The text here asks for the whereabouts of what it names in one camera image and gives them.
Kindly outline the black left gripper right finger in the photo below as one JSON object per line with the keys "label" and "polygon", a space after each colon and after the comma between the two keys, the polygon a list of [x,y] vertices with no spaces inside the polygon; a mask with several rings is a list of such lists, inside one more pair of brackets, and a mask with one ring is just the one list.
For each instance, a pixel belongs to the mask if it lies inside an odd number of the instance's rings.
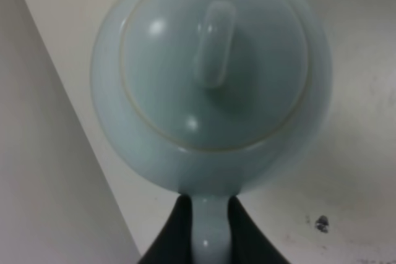
{"label": "black left gripper right finger", "polygon": [[253,222],[237,197],[228,202],[231,230],[231,263],[288,264]]}

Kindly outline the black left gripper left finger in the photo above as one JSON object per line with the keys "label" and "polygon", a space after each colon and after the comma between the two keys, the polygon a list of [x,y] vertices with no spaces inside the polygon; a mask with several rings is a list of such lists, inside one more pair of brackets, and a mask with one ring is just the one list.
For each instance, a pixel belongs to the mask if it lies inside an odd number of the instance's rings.
{"label": "black left gripper left finger", "polygon": [[192,263],[191,231],[192,202],[187,195],[181,195],[163,229],[139,263]]}

